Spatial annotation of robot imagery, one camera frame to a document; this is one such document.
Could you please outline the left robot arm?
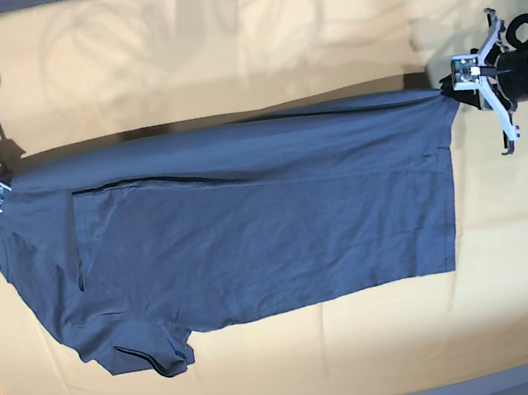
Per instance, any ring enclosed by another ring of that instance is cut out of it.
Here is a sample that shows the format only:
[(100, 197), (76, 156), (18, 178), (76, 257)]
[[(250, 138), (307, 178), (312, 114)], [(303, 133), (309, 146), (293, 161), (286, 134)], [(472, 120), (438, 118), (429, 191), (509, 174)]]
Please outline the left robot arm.
[(480, 104), (494, 111), (503, 132), (505, 155), (514, 153), (520, 138), (513, 115), (528, 101), (528, 13), (509, 23), (487, 9), (488, 36), (476, 52), (471, 73), (477, 76)]

